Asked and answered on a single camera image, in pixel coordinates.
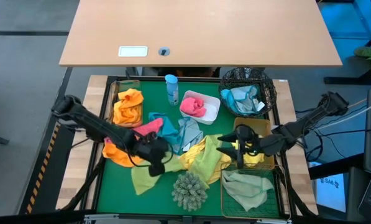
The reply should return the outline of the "black diagonal frame strut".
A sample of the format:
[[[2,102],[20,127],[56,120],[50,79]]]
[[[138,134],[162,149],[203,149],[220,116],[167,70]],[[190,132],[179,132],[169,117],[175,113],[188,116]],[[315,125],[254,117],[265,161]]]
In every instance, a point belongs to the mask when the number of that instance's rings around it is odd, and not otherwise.
[[[307,206],[306,204],[301,200],[301,198],[298,196],[294,188],[289,185],[287,187],[287,192],[289,196],[290,201],[290,213],[291,215],[296,215],[296,208],[299,209],[302,216],[307,217],[315,217],[316,214],[314,214]]]
[[[84,184],[80,187],[79,191],[75,194],[75,196],[68,202],[67,205],[65,205],[63,208],[61,208],[61,211],[68,211],[68,210],[74,210],[76,206],[79,204],[81,199],[84,195],[88,193],[88,190],[91,186],[91,184],[94,182],[95,178],[102,173],[103,165],[105,162],[105,158],[101,156],[99,158],[98,163],[96,164],[95,168],[91,172],[91,174],[85,179]]]

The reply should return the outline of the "teal microfiber towel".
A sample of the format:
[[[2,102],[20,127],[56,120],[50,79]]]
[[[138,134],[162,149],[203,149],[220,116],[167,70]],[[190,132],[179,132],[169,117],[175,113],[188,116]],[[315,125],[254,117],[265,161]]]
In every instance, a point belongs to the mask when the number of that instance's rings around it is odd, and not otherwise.
[[[158,136],[164,138],[173,148],[175,154],[179,154],[181,137],[179,131],[174,127],[169,117],[165,113],[149,113],[149,121],[161,118],[163,125],[158,132]]]
[[[235,104],[235,101],[233,99],[232,93],[231,93],[231,89],[230,90],[228,90],[228,89],[221,90],[220,94],[221,94],[221,97],[224,100],[226,106],[228,106],[233,112],[235,112],[237,114],[245,115],[245,116],[251,115],[251,114],[244,114],[244,113],[241,113],[241,112],[238,111],[237,106]]]

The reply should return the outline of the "pink microfiber towel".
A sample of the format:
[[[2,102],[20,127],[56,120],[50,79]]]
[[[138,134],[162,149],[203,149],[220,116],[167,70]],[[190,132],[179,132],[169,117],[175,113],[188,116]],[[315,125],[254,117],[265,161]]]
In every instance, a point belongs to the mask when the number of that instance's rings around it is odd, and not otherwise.
[[[188,97],[181,102],[180,111],[190,116],[202,117],[206,114],[207,109],[204,107],[202,99]]]
[[[157,133],[163,126],[163,119],[157,118],[147,124],[132,128],[136,140],[148,142],[157,137]]]

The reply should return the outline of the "clear plastic tray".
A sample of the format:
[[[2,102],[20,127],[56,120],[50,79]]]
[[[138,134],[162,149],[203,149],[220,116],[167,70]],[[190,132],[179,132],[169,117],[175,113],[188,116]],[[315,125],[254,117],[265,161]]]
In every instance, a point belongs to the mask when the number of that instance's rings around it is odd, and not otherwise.
[[[110,84],[108,105],[109,105],[109,121],[112,124],[114,124],[112,121],[113,106],[115,103],[119,101],[118,93],[126,91],[130,88],[141,91],[140,81],[139,80],[123,80],[123,81],[114,81],[112,84]]]

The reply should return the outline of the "light blue spray bottle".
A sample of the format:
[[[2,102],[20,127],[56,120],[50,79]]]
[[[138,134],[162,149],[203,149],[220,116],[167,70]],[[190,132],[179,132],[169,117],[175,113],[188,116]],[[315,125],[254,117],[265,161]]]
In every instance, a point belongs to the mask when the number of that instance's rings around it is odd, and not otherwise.
[[[168,101],[171,105],[176,106],[178,104],[178,79],[176,76],[168,74],[165,75],[165,81]]]

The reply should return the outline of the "grey-green artificial succulent plant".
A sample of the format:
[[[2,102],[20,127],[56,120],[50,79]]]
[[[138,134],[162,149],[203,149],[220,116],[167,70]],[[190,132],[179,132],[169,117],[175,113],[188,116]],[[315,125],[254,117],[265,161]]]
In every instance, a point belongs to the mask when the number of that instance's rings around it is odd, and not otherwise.
[[[194,173],[180,174],[173,184],[172,197],[177,205],[188,212],[199,210],[207,200],[207,187]]]

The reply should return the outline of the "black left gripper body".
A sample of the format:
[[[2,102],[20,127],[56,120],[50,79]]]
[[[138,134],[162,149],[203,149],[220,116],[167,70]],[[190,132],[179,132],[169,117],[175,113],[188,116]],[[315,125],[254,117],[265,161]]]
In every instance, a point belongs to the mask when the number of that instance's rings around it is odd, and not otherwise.
[[[169,144],[156,133],[148,133],[137,140],[134,149],[137,156],[150,162],[152,166],[160,166],[169,151]]]

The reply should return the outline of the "white labelled box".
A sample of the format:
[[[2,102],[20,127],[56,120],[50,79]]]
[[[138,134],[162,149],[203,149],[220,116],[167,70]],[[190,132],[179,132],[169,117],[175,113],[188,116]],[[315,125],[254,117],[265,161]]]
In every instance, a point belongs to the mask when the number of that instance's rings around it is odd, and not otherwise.
[[[316,203],[339,212],[346,212],[344,174],[312,180]]]

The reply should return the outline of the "amber plastic tray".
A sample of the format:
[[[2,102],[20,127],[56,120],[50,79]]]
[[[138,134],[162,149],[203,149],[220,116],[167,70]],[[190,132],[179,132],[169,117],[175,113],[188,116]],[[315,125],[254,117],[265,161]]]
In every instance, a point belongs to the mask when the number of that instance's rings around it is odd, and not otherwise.
[[[236,118],[234,120],[234,127],[244,124],[249,126],[259,136],[265,137],[271,134],[271,122],[267,119],[253,119],[253,118]],[[246,166],[254,165],[256,169],[268,169],[272,170],[275,167],[274,156],[267,157],[265,154],[264,161],[262,162],[247,162],[244,160]]]

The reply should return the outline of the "black aluminium table frame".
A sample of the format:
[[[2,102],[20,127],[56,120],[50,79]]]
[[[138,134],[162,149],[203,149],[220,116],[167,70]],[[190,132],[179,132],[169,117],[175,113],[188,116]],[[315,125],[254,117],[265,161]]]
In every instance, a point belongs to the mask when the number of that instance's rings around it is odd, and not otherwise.
[[[152,81],[152,82],[164,82],[164,77],[131,77],[134,80],[139,80],[141,81]],[[99,112],[97,112],[100,116],[107,116],[105,115],[105,112],[108,112],[109,110],[109,105],[108,105],[108,92],[110,89],[110,84],[112,84],[114,81],[122,81],[124,80],[125,77],[114,77],[114,76],[108,76],[105,78],[105,81],[103,81],[103,98],[102,100],[99,100],[100,103],[97,103],[99,106]],[[219,83],[219,78],[210,78],[210,79],[196,79],[196,78],[190,78],[190,77],[185,77],[183,79],[179,80],[180,82],[207,82],[207,83]],[[103,165],[102,173],[98,175],[96,178],[96,187],[91,189],[91,196],[84,196],[83,199],[81,199],[80,202],[80,208],[81,209],[86,209],[86,206],[91,207],[90,209],[95,210],[96,213],[100,214],[108,214],[108,213],[101,213],[97,211],[97,206],[98,206],[98,200],[99,200],[99,191],[100,187],[102,184],[102,179],[103,179],[103,172],[104,172],[104,167],[106,163],[106,159]],[[191,222],[228,222],[228,223],[235,223],[235,222],[247,222],[247,223],[257,223],[258,220],[254,219],[240,219],[240,218],[225,218],[224,216],[219,217],[219,216],[195,216],[195,215],[148,215],[148,214],[136,214],[136,213],[114,213],[118,214],[119,218],[123,219],[136,219],[136,220],[141,220],[141,219],[146,219],[146,220],[175,220],[175,221],[183,221],[184,223],[191,223]]]

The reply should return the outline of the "sage green microfiber towel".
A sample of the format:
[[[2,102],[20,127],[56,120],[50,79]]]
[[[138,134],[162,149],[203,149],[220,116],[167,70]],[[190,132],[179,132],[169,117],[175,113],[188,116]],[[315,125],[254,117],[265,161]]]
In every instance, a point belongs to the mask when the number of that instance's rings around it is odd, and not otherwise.
[[[273,184],[265,177],[240,174],[237,170],[221,172],[222,185],[226,192],[248,212],[267,201],[268,191]]]

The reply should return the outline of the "yellow microfiber towel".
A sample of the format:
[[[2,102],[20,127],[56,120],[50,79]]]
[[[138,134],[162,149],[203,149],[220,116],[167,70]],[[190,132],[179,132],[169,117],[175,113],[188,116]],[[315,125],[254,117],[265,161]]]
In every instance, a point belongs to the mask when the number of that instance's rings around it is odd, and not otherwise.
[[[232,159],[216,148],[221,147],[218,140],[221,134],[206,135],[198,144],[180,156],[183,167],[196,174],[206,185],[217,181],[221,176],[222,165],[226,168]]]
[[[238,150],[238,147],[239,147],[238,143],[239,143],[238,140],[236,140],[235,143],[232,143],[232,146],[235,147],[235,150]],[[253,144],[249,141],[249,142],[246,142],[245,145],[248,146],[248,147],[251,147]],[[244,159],[244,165],[246,167],[252,167],[252,166],[254,166],[258,163],[264,162],[265,154],[263,154],[263,153],[256,154],[254,152],[245,153],[243,155],[243,159]]]

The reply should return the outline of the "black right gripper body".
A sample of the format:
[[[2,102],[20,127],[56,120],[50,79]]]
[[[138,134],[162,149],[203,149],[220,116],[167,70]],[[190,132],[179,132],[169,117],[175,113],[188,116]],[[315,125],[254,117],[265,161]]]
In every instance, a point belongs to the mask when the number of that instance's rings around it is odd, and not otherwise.
[[[264,154],[263,147],[260,145],[260,137],[250,126],[240,124],[236,126],[235,131],[238,151],[241,154],[249,154],[251,156]]]

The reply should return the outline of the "beige wooden desk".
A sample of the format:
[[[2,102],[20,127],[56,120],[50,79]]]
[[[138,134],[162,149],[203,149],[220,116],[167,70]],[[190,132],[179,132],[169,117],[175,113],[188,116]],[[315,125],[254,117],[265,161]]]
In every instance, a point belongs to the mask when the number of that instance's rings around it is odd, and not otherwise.
[[[148,54],[119,57],[120,46]],[[80,0],[60,58],[63,67],[341,63],[315,0]]]

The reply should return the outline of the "white plastic basket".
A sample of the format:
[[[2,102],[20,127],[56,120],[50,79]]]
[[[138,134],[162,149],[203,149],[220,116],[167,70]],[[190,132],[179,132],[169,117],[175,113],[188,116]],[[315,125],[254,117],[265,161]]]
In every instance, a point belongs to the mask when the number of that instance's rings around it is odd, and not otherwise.
[[[198,93],[192,90],[186,91],[183,96],[183,99],[186,99],[189,97],[202,99],[204,101],[204,107],[206,108],[206,113],[202,117],[195,117],[195,116],[191,116],[191,115],[188,115],[180,111],[182,117],[193,118],[195,121],[202,123],[202,124],[207,124],[207,125],[213,124],[213,122],[216,120],[218,116],[218,112],[219,112],[219,108],[221,104],[220,99],[213,97],[213,96],[204,95],[202,93]]]

